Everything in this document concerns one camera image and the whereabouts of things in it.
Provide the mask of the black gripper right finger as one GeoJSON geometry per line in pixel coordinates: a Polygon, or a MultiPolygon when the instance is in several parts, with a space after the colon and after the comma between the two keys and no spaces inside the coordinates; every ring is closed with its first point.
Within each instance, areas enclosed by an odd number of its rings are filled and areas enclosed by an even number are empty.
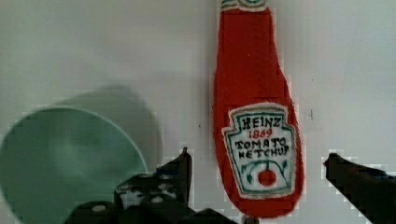
{"type": "Polygon", "coordinates": [[[330,153],[323,162],[326,179],[373,224],[395,224],[394,175],[330,153]]]}

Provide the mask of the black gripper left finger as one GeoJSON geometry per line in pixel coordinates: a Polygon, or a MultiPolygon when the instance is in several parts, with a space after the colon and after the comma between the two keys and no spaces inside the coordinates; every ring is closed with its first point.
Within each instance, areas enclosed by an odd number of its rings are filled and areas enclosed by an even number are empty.
{"type": "Polygon", "coordinates": [[[143,202],[164,202],[166,199],[189,203],[192,175],[192,157],[187,147],[168,163],[157,167],[153,173],[133,175],[117,185],[114,203],[126,210],[143,202]]]}

